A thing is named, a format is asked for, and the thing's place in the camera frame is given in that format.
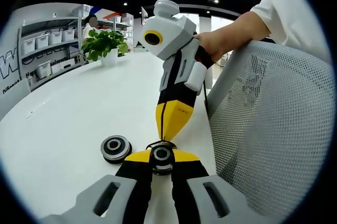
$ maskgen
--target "wall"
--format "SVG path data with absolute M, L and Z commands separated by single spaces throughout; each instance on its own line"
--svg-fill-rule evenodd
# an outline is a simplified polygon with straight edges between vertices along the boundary
M 142 29 L 143 29 L 142 19 L 137 18 L 133 20 L 133 45 L 134 46 L 137 46 L 137 43 L 139 39 L 141 38 Z
M 200 17 L 200 33 L 211 31 L 211 19 L 209 17 Z
M 12 13 L 0 38 L 0 95 L 19 80 L 16 46 L 18 29 L 23 20 L 29 23 L 39 19 L 47 19 L 51 18 L 53 13 L 56 13 L 56 16 L 67 16 L 78 6 L 79 4 L 73 3 L 44 3 L 23 7 Z

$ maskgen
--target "person's hand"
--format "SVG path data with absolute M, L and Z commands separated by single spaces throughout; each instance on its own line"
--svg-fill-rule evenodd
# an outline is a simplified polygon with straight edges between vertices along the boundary
M 210 55 L 212 61 L 217 62 L 220 60 L 224 53 L 222 52 L 219 36 L 215 32 L 200 33 L 194 35 L 194 38 L 200 41 L 200 46 Z

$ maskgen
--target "camera lens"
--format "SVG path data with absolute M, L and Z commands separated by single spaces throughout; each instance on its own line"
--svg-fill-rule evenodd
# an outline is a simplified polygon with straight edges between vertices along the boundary
M 160 43 L 160 38 L 153 33 L 148 33 L 145 35 L 145 41 L 151 45 L 157 45 Z

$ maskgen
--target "person's arm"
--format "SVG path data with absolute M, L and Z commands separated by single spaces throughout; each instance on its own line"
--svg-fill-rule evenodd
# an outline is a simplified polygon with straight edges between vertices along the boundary
M 247 12 L 232 24 L 213 32 L 200 33 L 195 35 L 195 38 L 200 40 L 200 45 L 216 62 L 225 53 L 242 46 L 250 40 L 261 40 L 269 34 L 270 31 L 261 18 L 254 12 Z

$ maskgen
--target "gray mesh chair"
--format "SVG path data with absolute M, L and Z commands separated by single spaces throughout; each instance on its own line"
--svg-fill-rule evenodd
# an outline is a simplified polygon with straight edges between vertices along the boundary
M 264 42 L 236 50 L 208 95 L 217 173 L 282 221 L 324 161 L 334 99 L 333 68 L 316 57 Z
M 28 80 L 24 78 L 0 96 L 0 121 L 24 97 L 31 93 Z

